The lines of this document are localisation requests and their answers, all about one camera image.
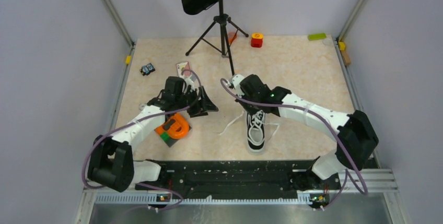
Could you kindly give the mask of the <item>black white sneaker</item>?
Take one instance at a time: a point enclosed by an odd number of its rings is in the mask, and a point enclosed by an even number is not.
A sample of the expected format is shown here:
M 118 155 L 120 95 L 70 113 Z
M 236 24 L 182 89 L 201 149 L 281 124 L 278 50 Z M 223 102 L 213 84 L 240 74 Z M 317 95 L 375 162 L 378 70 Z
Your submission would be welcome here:
M 281 127 L 280 123 L 267 123 L 266 114 L 263 111 L 258 111 L 254 115 L 249 114 L 246 111 L 242 111 L 239 116 L 231 120 L 220 133 L 217 133 L 217 135 L 223 135 L 226 130 L 228 130 L 233 123 L 243 117 L 244 114 L 246 114 L 246 136 L 248 150 L 253 155 L 261 155 L 265 151 L 266 142 L 271 140 Z M 268 139 L 266 139 L 265 134 L 265 126 L 267 125 L 275 126 L 275 130 Z

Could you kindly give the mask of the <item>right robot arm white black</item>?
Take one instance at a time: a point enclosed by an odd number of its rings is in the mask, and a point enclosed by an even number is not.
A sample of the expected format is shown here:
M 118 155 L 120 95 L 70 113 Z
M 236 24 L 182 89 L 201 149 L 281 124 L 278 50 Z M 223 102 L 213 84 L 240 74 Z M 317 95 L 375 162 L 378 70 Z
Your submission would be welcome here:
M 312 188 L 321 188 L 328 178 L 345 169 L 360 171 L 379 139 L 366 113 L 344 113 L 326 109 L 283 87 L 270 89 L 257 75 L 235 75 L 230 80 L 237 100 L 249 113 L 262 111 L 301 122 L 336 142 L 336 148 L 314 161 L 306 174 Z

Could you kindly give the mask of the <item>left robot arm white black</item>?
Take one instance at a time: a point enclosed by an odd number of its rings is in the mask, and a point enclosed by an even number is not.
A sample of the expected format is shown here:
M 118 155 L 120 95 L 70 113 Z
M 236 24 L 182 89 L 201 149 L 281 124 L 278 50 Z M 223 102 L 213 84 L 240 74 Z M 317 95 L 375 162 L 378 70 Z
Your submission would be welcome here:
M 212 103 L 200 82 L 170 76 L 158 96 L 149 100 L 141 112 L 126 125 L 99 135 L 82 168 L 83 182 L 93 188 L 108 187 L 125 191 L 132 183 L 135 168 L 133 153 L 148 135 L 166 123 L 168 117 L 186 111 L 190 117 L 206 116 L 219 109 Z

